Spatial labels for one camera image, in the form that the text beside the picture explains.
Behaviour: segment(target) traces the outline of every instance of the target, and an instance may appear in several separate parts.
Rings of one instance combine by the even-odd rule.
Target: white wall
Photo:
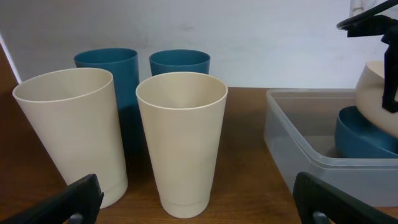
[[[211,55],[210,73],[229,86],[354,88],[379,37],[346,38],[337,22],[349,0],[2,0],[2,34],[22,80],[74,67],[103,47],[148,57],[165,49]]]

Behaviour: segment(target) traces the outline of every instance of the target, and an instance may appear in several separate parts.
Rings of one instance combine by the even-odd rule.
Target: cup rim
[[[81,60],[77,60],[77,59],[76,59],[77,57],[80,57],[80,56],[83,55],[83,54],[90,54],[90,53],[93,53],[93,52],[100,52],[100,51],[104,51],[104,50],[128,50],[128,51],[134,53],[134,56],[129,57],[129,58],[126,58],[126,59],[123,59],[123,60],[117,60],[117,61],[114,61],[114,62],[104,62],[104,63],[83,62],[83,61],[81,61]],[[108,48],[103,48],[103,49],[87,50],[87,51],[85,51],[85,52],[78,53],[77,55],[74,56],[73,60],[74,60],[75,62],[84,63],[84,64],[87,64],[87,65],[101,65],[101,64],[113,64],[113,63],[125,62],[125,61],[130,60],[130,59],[133,59],[133,58],[135,58],[135,57],[137,57],[137,56],[138,56],[137,51],[136,51],[136,50],[133,50],[133,49],[124,48],[124,47],[108,47]]]
[[[80,96],[75,96],[75,97],[71,97],[71,98],[65,98],[65,99],[61,99],[61,100],[26,100],[26,99],[22,99],[22,98],[20,98],[20,97],[18,97],[18,96],[16,95],[16,91],[17,91],[18,88],[20,88],[20,87],[23,86],[23,85],[26,85],[26,83],[29,83],[29,82],[31,82],[32,80],[35,80],[35,79],[37,79],[37,78],[42,78],[42,77],[47,76],[47,75],[54,75],[54,74],[56,74],[56,73],[62,73],[62,72],[70,71],[70,70],[99,70],[99,71],[101,71],[101,72],[105,72],[106,74],[108,74],[109,77],[110,77],[110,79],[109,79],[109,82],[107,82],[107,83],[106,83],[105,85],[103,85],[101,88],[98,88],[98,89],[96,89],[96,90],[93,90],[93,91],[91,91],[91,92],[85,93],[85,94],[80,95]],[[16,86],[16,87],[13,89],[13,91],[12,91],[12,96],[13,96],[16,100],[23,101],[23,102],[27,102],[27,103],[56,103],[56,102],[61,102],[61,101],[75,100],[75,99],[77,99],[77,98],[83,98],[83,97],[85,97],[85,96],[94,94],[94,93],[96,93],[96,92],[98,92],[98,91],[101,91],[102,89],[106,88],[106,87],[107,87],[110,83],[112,83],[112,82],[113,82],[113,75],[112,75],[112,73],[109,72],[109,71],[107,71],[107,70],[105,70],[105,69],[101,69],[101,68],[68,68],[68,69],[57,70],[57,71],[54,71],[54,72],[48,72],[48,73],[45,73],[45,74],[37,75],[36,77],[30,78],[30,79],[28,79],[28,80],[25,80],[24,82],[18,84],[18,86]]]
[[[372,60],[366,62],[366,68],[375,73],[376,75],[384,78],[384,61],[382,60]]]
[[[138,95],[138,89],[141,87],[141,85],[142,85],[143,83],[147,82],[148,80],[153,79],[153,78],[159,78],[159,77],[164,76],[164,75],[174,75],[174,74],[179,74],[179,73],[189,73],[189,74],[194,74],[194,75],[203,75],[203,76],[206,76],[206,77],[208,77],[208,78],[215,79],[216,81],[219,81],[220,83],[222,83],[222,84],[224,85],[224,87],[225,87],[225,94],[224,94],[220,99],[218,99],[218,100],[216,100],[216,101],[214,101],[214,102],[212,102],[212,103],[209,103],[209,104],[203,105],[203,106],[193,107],[193,108],[167,108],[167,107],[163,107],[163,106],[157,106],[157,105],[153,105],[152,103],[148,103],[147,101],[143,100],[143,99]],[[168,72],[168,73],[163,73],[163,74],[155,75],[155,76],[153,76],[153,77],[149,77],[149,78],[145,79],[144,81],[142,81],[140,84],[138,84],[138,86],[137,86],[137,88],[136,88],[136,96],[137,96],[137,98],[138,98],[139,100],[141,100],[142,102],[144,102],[145,104],[147,104],[147,105],[149,105],[149,106],[153,106],[153,107],[155,107],[155,108],[159,108],[159,109],[163,109],[163,110],[173,110],[173,111],[188,111],[188,110],[196,110],[196,109],[206,108],[206,107],[209,107],[209,106],[211,106],[211,105],[217,104],[218,102],[220,102],[221,100],[223,100],[224,98],[226,98],[226,95],[227,95],[227,94],[228,94],[228,86],[227,86],[223,81],[221,81],[219,78],[216,78],[216,77],[214,77],[214,76],[207,75],[207,74],[204,74],[204,73],[198,73],[198,72]]]
[[[167,65],[167,64],[155,62],[155,61],[152,59],[153,56],[156,55],[156,54],[160,54],[160,53],[164,53],[164,52],[174,52],[174,51],[187,51],[187,52],[201,53],[201,54],[206,55],[206,56],[208,57],[208,59],[205,60],[204,62],[194,63],[194,64],[191,64],[191,65]],[[161,50],[160,52],[155,52],[155,53],[153,53],[153,54],[151,54],[151,55],[149,56],[149,62],[154,63],[154,64],[157,64],[157,65],[168,66],[168,67],[189,67],[189,66],[192,66],[192,65],[201,65],[201,64],[203,64],[203,63],[207,63],[208,61],[210,61],[210,59],[211,59],[211,57],[210,57],[209,54],[204,53],[204,52],[201,52],[201,51],[199,51],[199,50],[190,50],[190,49]]]

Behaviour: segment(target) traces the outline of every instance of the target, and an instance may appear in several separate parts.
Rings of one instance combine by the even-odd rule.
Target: cup base
[[[100,208],[106,208],[117,202],[126,192],[128,186],[127,176],[123,178],[116,186],[104,192],[104,199]]]
[[[176,205],[174,203],[170,203],[160,198],[160,202],[163,206],[163,209],[169,215],[174,216],[176,218],[192,218],[201,214],[201,212],[203,212],[204,209],[209,204],[209,200],[210,200],[210,195],[205,200],[193,203],[191,205]]]

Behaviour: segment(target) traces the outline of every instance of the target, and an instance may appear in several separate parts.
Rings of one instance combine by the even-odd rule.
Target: cup
[[[137,87],[150,160],[163,208],[177,218],[208,205],[227,86],[210,75],[173,72]]]
[[[149,57],[152,76],[168,72],[209,74],[210,56],[197,50],[165,50]]]
[[[72,68],[24,81],[12,95],[69,185],[96,174],[101,208],[127,189],[126,163],[110,72]]]
[[[124,152],[139,151],[144,135],[135,96],[139,84],[137,52],[123,48],[98,49],[80,53],[74,59],[78,68],[102,68],[113,74]]]

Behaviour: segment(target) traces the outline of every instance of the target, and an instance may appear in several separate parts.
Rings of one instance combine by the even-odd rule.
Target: blue bowl
[[[398,139],[373,125],[356,106],[339,112],[335,144],[345,158],[398,158]]]

